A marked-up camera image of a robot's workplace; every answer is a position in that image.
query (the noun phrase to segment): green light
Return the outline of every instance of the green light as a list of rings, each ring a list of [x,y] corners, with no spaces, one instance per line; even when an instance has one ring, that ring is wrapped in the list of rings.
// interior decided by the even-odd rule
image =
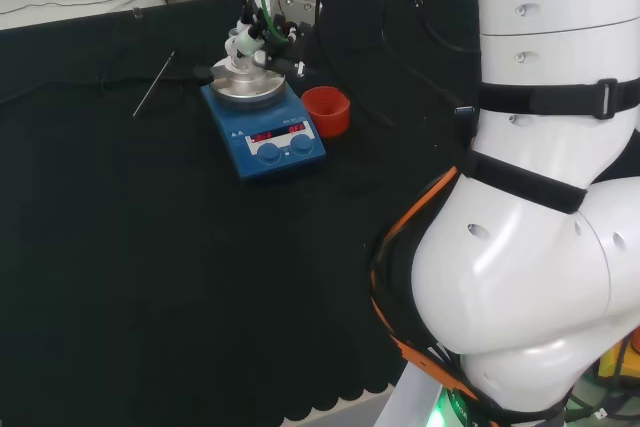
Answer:
[[[431,417],[429,417],[427,427],[444,427],[444,417],[442,417],[442,413],[439,409],[436,408],[431,412]]]

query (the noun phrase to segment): white robot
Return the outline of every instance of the white robot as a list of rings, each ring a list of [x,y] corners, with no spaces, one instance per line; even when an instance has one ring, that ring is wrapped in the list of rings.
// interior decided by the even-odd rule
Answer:
[[[577,211],[462,175],[413,261],[420,317],[461,354],[469,381],[504,409],[537,412],[640,325],[640,179],[592,185],[638,126],[637,104],[607,109],[618,84],[640,78],[640,0],[479,3],[486,84],[601,83],[600,118],[503,105],[480,112],[473,144],[486,158],[588,190]]]

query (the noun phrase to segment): orange cable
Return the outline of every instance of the orange cable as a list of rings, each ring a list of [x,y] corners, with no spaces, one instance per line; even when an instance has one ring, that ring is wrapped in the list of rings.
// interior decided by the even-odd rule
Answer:
[[[380,317],[382,322],[388,327],[389,324],[387,323],[387,320],[385,319],[384,315],[382,314],[382,311],[376,304],[375,300],[371,299],[371,302],[373,303],[373,307],[376,310],[378,317]],[[393,333],[391,333],[390,336],[393,339],[393,341],[398,345],[398,347],[400,347],[400,350],[402,351],[402,357],[404,357],[405,360],[414,364],[416,367],[418,367],[420,370],[422,370],[432,379],[435,379],[438,382],[440,382],[446,389],[461,390],[472,399],[478,400],[475,394],[471,392],[469,387],[467,387],[465,384],[460,382],[455,377],[452,377],[446,370],[440,367],[437,363],[433,362],[431,359],[426,357],[424,354],[418,352],[413,347],[410,347],[400,342],[398,339],[395,338]]]
[[[396,235],[400,229],[406,224],[414,215],[416,215],[420,209],[422,209],[431,199],[433,199],[438,192],[440,192],[451,180],[458,174],[458,169],[451,167],[451,170],[444,174],[442,179],[436,183],[429,191],[424,194],[420,200],[418,200],[413,207],[411,207],[400,220],[394,224],[389,233],[385,236],[384,241],[388,242],[394,235]]]

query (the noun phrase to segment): black fabric surface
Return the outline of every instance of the black fabric surface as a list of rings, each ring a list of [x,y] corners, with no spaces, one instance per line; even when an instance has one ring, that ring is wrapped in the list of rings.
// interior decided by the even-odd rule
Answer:
[[[426,2],[443,35],[474,42],[475,0]],[[397,380],[365,253],[450,165],[451,112],[382,50],[378,0],[327,12],[338,70],[396,126],[354,106],[318,165],[240,182],[196,88],[162,84],[136,121],[149,82],[0,108],[3,425],[274,427]],[[0,32],[0,98],[153,77],[176,46],[212,64],[238,15],[203,0]],[[408,62],[473,98],[478,59],[426,39],[404,0],[390,16]],[[308,57],[320,74],[299,94],[333,82],[313,42]]]

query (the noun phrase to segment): red container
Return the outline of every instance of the red container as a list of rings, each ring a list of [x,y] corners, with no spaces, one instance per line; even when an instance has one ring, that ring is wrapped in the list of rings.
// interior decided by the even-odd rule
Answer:
[[[302,95],[302,103],[320,137],[344,134],[349,128],[349,99],[335,87],[316,87]]]

